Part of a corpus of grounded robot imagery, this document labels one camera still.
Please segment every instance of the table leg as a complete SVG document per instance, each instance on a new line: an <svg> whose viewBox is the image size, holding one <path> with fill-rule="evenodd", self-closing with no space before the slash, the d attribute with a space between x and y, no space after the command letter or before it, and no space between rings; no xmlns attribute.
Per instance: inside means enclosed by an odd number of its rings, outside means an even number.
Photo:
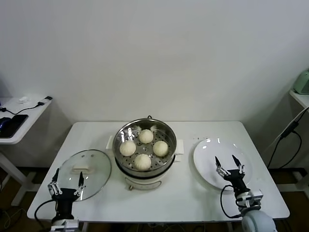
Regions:
<svg viewBox="0 0 309 232"><path fill-rule="evenodd" d="M226 224L227 224L227 231L233 232L234 230L233 230L232 222L227 222Z"/></svg>
<svg viewBox="0 0 309 232"><path fill-rule="evenodd" d="M2 189L4 189L4 186L6 185L6 183L8 183L10 178L11 176L7 174L5 179L2 181Z"/></svg>
<svg viewBox="0 0 309 232"><path fill-rule="evenodd" d="M39 190L40 185L32 183L35 173L29 173L28 176L25 176L1 152L0 167L8 173L8 176L13 177L13 179L22 185L11 203L12 206L18 206L27 191Z"/></svg>
<svg viewBox="0 0 309 232"><path fill-rule="evenodd" d="M280 192L304 192L309 199L309 174L302 177L299 172L293 172L293 175L298 181L296 184L281 184L277 185L277 188Z"/></svg>
<svg viewBox="0 0 309 232"><path fill-rule="evenodd" d="M88 222L84 222L84 223L83 223L82 232L87 232L87 230L88 230L88 225L89 225Z"/></svg>

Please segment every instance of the floor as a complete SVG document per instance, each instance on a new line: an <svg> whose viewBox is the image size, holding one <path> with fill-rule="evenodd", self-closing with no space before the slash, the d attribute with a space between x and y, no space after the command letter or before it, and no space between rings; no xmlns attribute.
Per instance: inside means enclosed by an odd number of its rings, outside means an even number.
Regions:
<svg viewBox="0 0 309 232"><path fill-rule="evenodd" d="M29 170L21 170L24 174L27 174ZM34 179L34 182L39 184L43 181L47 170L37 171L37 175ZM282 172L271 172L273 179L277 184L288 184L295 183L291 172L282 171ZM0 169L0 177L3 180L6 176L6 173ZM20 185L10 178L6 186L0 192L0 209L8 209L8 214L14 214L18 208L10 208L10 204L14 195L17 193ZM27 211L33 198L35 196L34 192L27 193L20 206ZM282 193L282 196L288 205L291 215L286 220L276 220L278 232L289 232L289 226L292 231L309 231L309 218L308 218L308 209L309 209L309 200L302 192L285 192ZM0 217L0 232L4 231L4 224L7 220L7 216L2 214ZM46 227L49 227L49 222L44 222ZM5 230L7 232L38 232L40 231L40 226L38 223L32 219L27 218L26 213L19 211L11 219L11 228ZM147 224L99 224L99 223L90 223L88 227L89 232L167 232L167 231L182 231L182 232L227 232L226 223L206 223L204 224L180 224L181 227L177 224L171 224L167 226L156 226L155 228L149 227ZM233 223L233 227L236 228L239 226L239 223Z"/></svg>

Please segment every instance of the green appliance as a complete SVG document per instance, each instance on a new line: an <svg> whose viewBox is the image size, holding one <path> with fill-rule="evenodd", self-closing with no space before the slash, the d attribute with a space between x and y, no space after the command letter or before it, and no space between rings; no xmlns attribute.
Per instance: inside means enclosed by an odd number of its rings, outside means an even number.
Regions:
<svg viewBox="0 0 309 232"><path fill-rule="evenodd" d="M309 70L305 70L299 75L293 89L298 94L309 94Z"/></svg>

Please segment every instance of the white plate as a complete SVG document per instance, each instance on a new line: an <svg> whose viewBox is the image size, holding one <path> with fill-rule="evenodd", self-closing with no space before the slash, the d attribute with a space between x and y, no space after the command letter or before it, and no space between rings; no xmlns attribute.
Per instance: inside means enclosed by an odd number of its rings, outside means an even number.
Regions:
<svg viewBox="0 0 309 232"><path fill-rule="evenodd" d="M252 177L251 163L247 156L243 154L242 150L233 142L220 138L203 140L197 144L193 159L200 175L211 185L223 189L230 182L224 180L216 172L215 156L219 159L221 166L226 170L237 169L238 167L234 163L232 155L239 159L241 164L245 165L245 177L243 181L245 184L248 184Z"/></svg>

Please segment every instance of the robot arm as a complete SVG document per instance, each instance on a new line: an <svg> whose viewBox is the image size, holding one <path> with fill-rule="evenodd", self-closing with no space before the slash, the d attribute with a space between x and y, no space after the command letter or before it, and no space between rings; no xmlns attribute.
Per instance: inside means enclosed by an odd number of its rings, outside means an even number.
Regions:
<svg viewBox="0 0 309 232"><path fill-rule="evenodd" d="M79 222L74 220L72 215L72 205L85 188L83 173L80 173L78 188L60 188L57 183L59 169L48 184L49 193L56 201L56 216L52 219L51 232L77 232L79 231Z"/></svg>
<svg viewBox="0 0 309 232"><path fill-rule="evenodd" d="M235 198L236 205L240 211L240 215L236 217L242 217L242 228L244 232L276 232L276 225L273 219L265 212L260 211L261 199L263 194L260 190L252 191L246 187L243 182L245 176L245 167L240 161L232 155L237 169L226 170L224 169L218 158L215 158L217 173L226 181L231 182Z"/></svg>

